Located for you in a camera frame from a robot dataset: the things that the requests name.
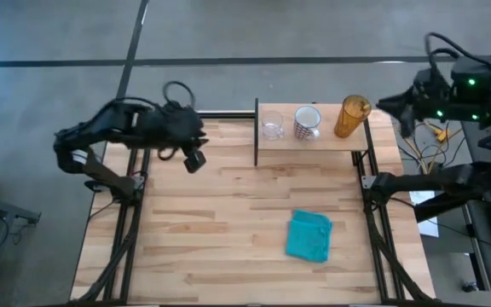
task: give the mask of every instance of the orange cup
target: orange cup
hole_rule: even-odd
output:
[[[334,134],[338,137],[348,137],[367,118],[371,109],[371,103],[363,96],[346,97],[334,126]]]

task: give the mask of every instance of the blue towel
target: blue towel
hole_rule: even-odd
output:
[[[324,215],[303,210],[293,212],[286,253],[312,262],[329,259],[332,222]]]

